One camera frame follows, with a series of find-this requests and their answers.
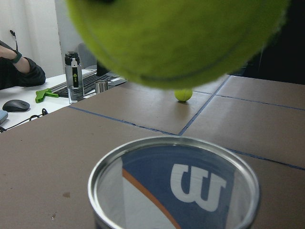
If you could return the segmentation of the person forearm dark sleeve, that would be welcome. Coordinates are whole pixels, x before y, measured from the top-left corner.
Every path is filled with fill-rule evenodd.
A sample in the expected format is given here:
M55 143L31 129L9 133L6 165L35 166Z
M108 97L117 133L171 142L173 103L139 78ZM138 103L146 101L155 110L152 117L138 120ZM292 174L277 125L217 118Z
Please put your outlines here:
M14 50L4 42L0 42L0 46ZM45 81L44 70L32 59L22 56L17 63L12 63L10 60L0 57L0 88L2 90L14 86L39 86L45 84Z

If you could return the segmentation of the person hand with watch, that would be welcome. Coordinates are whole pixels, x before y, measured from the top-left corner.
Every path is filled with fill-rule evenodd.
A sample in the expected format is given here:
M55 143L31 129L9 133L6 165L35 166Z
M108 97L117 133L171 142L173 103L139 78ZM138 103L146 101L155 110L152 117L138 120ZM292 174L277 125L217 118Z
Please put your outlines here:
M12 63L17 63L22 57L22 55L18 51L8 49L4 46L0 47L0 56L2 58L10 60Z

